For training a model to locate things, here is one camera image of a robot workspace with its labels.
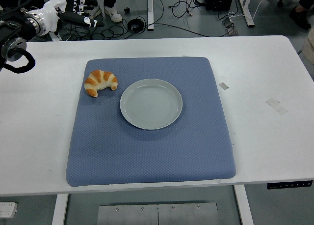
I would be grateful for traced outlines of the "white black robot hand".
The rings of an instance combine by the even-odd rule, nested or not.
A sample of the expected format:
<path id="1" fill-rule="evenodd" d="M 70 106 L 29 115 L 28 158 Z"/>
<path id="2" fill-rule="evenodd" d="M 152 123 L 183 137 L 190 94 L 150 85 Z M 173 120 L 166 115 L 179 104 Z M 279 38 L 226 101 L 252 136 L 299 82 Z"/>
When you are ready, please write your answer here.
<path id="1" fill-rule="evenodd" d="M 104 27 L 87 13 L 98 5 L 96 0 L 49 0 L 41 9 L 27 12 L 25 17 L 34 22 L 36 34 L 45 35 L 48 32 L 59 31 L 64 23 L 80 27 Z"/>

